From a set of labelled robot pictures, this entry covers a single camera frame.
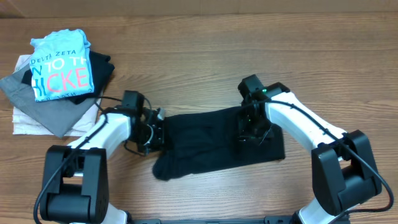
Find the black t-shirt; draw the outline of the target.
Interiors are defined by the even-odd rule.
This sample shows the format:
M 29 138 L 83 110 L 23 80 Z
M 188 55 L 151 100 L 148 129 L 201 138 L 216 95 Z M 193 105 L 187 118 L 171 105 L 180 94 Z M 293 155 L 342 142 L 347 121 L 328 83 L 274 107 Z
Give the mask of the black t-shirt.
M 152 173 L 159 180 L 285 159 L 282 129 L 260 142 L 238 139 L 238 107 L 165 118 L 165 141 Z

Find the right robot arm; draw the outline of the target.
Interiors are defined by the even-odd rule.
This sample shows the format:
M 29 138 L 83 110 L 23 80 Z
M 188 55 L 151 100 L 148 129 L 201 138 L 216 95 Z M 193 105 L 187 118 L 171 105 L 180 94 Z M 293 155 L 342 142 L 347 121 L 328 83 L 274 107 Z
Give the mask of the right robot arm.
M 238 85 L 243 98 L 239 140 L 283 148 L 287 131 L 312 157 L 315 198 L 292 216 L 271 216 L 266 223 L 349 223 L 355 206 L 379 195 L 382 184 L 368 137 L 337 128 L 306 108 L 283 84 L 264 86 L 256 75 Z

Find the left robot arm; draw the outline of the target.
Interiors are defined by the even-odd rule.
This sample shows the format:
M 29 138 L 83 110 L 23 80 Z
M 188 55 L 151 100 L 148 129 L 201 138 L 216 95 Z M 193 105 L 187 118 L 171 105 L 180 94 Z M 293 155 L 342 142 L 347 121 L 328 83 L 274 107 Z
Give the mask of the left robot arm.
M 124 92 L 119 104 L 102 110 L 98 122 L 66 146 L 51 146 L 45 156 L 42 190 L 34 204 L 36 223 L 117 223 L 133 220 L 109 201 L 107 160 L 129 141 L 144 157 L 164 144 L 163 108 L 144 106 L 138 91 Z

